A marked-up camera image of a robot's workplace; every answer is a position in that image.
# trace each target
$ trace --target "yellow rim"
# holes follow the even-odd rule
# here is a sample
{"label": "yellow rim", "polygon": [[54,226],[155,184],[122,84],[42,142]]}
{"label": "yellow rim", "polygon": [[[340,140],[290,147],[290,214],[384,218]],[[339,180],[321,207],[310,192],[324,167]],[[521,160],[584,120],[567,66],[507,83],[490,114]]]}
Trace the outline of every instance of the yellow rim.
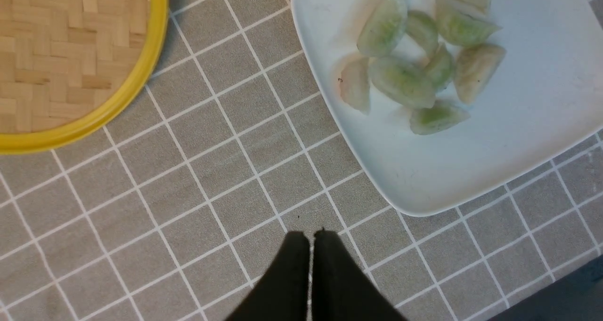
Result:
{"label": "yellow rim", "polygon": [[151,0],[147,39],[140,58],[123,85],[107,102],[58,128],[29,134],[0,134],[0,154],[25,154],[57,148],[82,139],[115,118],[144,87],[159,59],[168,24],[168,0]]}

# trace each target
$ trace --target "plate rim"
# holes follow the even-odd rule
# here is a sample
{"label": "plate rim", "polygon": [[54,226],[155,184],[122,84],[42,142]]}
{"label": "plate rim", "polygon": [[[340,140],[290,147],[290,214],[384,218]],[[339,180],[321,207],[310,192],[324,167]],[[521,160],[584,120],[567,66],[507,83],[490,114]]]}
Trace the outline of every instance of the plate rim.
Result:
{"label": "plate rim", "polygon": [[136,98],[155,69],[168,25],[168,0],[150,0],[145,44],[123,84],[101,106],[76,121],[43,132],[0,134],[0,154],[29,154],[75,142],[96,132]]}
{"label": "plate rim", "polygon": [[525,175],[526,173],[531,172],[532,170],[538,168],[539,166],[541,166],[542,164],[544,164],[545,162],[548,162],[550,160],[552,160],[553,158],[565,153],[566,151],[568,151],[569,149],[572,149],[573,147],[575,147],[576,145],[580,144],[583,140],[589,138],[592,135],[598,134],[598,132],[603,128],[603,123],[601,123],[601,125],[597,128],[594,129],[594,131],[588,133],[588,134],[584,134],[584,136],[581,136],[579,138],[577,138],[577,140],[575,140],[575,142],[571,143],[568,147],[563,147],[560,150],[552,153],[551,156],[548,157],[542,157],[539,158],[536,162],[534,162],[534,164],[530,165],[530,166],[526,166],[525,169],[523,169],[522,171],[516,173],[515,175],[511,175],[508,178],[505,178],[503,180],[501,180],[500,182],[496,182],[496,184],[487,187],[484,190],[481,190],[480,192],[478,192],[478,194],[474,195],[474,196],[469,196],[466,199],[460,199],[458,201],[456,201],[455,203],[453,203],[452,205],[448,205],[445,207],[442,207],[441,209],[436,209],[435,211],[430,211],[430,212],[425,212],[420,213],[420,212],[411,212],[411,211],[407,211],[405,209],[403,209],[402,207],[399,207],[396,203],[394,203],[394,201],[386,194],[386,192],[383,190],[383,188],[381,188],[381,186],[379,186],[379,184],[377,184],[375,182],[375,179],[372,175],[372,173],[370,173],[367,170],[367,167],[364,165],[364,161],[362,160],[361,157],[358,156],[358,152],[356,151],[356,149],[354,148],[353,145],[351,145],[350,143],[350,139],[347,136],[347,132],[341,128],[341,122],[339,120],[339,117],[337,115],[334,115],[334,109],[332,108],[331,104],[329,103],[329,101],[327,100],[327,95],[325,94],[325,90],[323,89],[323,86],[321,85],[321,82],[318,81],[318,76],[317,76],[317,72],[314,68],[313,63],[310,62],[310,58],[308,56],[308,50],[306,48],[306,42],[304,41],[304,38],[302,37],[301,34],[301,30],[300,30],[300,26],[298,23],[298,19],[297,19],[297,7],[296,7],[297,2],[294,0],[291,0],[291,16],[293,17],[293,24],[295,25],[295,31],[297,33],[297,37],[300,40],[300,44],[301,44],[301,48],[303,50],[304,56],[306,57],[306,61],[308,62],[308,66],[310,66],[310,70],[312,71],[312,76],[314,76],[314,80],[317,83],[318,89],[323,97],[323,100],[325,100],[325,104],[327,106],[327,108],[329,109],[329,113],[331,114],[331,117],[333,117],[333,120],[335,121],[337,127],[340,130],[341,136],[343,136],[345,143],[347,144],[347,146],[349,147],[349,149],[351,150],[351,152],[353,153],[354,157],[356,158],[356,161],[358,162],[358,164],[360,164],[360,167],[362,168],[362,170],[364,171],[364,173],[366,174],[366,176],[369,178],[369,180],[371,181],[371,183],[373,184],[373,186],[375,186],[375,188],[377,189],[377,191],[379,192],[379,194],[381,194],[381,196],[383,196],[383,198],[385,198],[385,200],[392,206],[394,207],[394,209],[396,209],[397,211],[408,215],[408,216],[412,216],[412,217],[427,217],[427,216],[434,216],[437,214],[441,214],[442,212],[448,211],[450,209],[454,209],[455,207],[459,207],[460,205],[463,205],[464,203],[467,203],[469,201],[472,201],[473,199],[476,199],[478,197],[484,196],[485,194],[491,192],[492,190],[499,188],[500,186],[504,186],[505,188],[505,194],[504,195],[510,195],[511,191],[508,186],[506,185],[509,181],[512,181],[514,179],[517,179],[518,177],[521,177],[523,175]]}

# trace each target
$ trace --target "grid pattern tablecloth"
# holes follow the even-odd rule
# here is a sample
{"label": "grid pattern tablecloth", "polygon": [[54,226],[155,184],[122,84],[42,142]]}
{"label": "grid pattern tablecloth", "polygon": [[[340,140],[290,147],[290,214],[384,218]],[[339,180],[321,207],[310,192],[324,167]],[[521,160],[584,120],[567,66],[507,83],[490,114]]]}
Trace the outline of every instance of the grid pattern tablecloth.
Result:
{"label": "grid pattern tablecloth", "polygon": [[403,216],[330,117],[289,0],[170,1],[157,70],[122,115],[0,157],[0,321],[221,320],[287,230],[338,231],[414,321],[487,319],[601,254],[603,132],[470,203]]}

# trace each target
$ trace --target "woven bamboo mat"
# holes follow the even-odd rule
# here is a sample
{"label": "woven bamboo mat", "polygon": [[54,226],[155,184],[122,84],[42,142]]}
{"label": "woven bamboo mat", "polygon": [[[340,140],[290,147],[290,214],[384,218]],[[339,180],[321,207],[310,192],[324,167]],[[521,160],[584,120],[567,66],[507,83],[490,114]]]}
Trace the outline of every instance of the woven bamboo mat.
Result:
{"label": "woven bamboo mat", "polygon": [[0,134],[40,132],[106,102],[147,35],[148,0],[0,0]]}

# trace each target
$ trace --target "white plate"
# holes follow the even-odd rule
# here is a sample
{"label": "white plate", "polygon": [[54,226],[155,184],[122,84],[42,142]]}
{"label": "white plate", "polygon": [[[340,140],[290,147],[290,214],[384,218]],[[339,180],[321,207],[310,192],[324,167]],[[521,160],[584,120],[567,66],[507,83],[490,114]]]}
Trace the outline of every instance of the white plate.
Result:
{"label": "white plate", "polygon": [[[414,136],[400,106],[374,89],[369,116],[349,108],[337,79],[345,61],[358,57],[356,38],[379,1],[291,0],[291,8],[345,140],[401,212],[427,216],[455,207],[603,126],[603,31],[586,0],[493,0],[491,19],[503,30],[489,41],[508,53],[472,118],[450,130]],[[407,1],[433,15],[434,0]],[[396,51],[421,62],[422,51],[408,37]],[[446,96],[454,95],[448,87]]]}

